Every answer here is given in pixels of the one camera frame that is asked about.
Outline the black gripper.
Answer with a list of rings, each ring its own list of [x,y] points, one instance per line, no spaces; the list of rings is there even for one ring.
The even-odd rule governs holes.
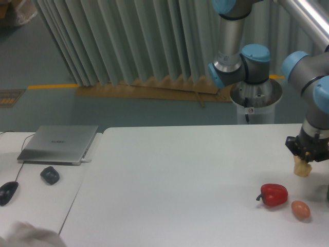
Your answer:
[[[307,163],[328,160],[328,138],[320,139],[319,134],[311,137],[301,131],[297,137],[288,136],[285,146],[294,156]]]

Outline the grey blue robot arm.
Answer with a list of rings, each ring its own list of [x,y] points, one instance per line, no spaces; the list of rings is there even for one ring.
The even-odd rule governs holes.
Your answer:
[[[221,17],[218,54],[208,66],[214,84],[231,86],[230,98],[239,124],[271,124],[282,88],[269,77],[270,52],[260,44],[240,46],[245,18],[254,1],[213,1]],[[315,1],[279,1],[306,34],[322,49],[310,56],[296,51],[281,71],[309,108],[300,133],[286,139],[290,152],[306,162],[328,159],[328,14]]]

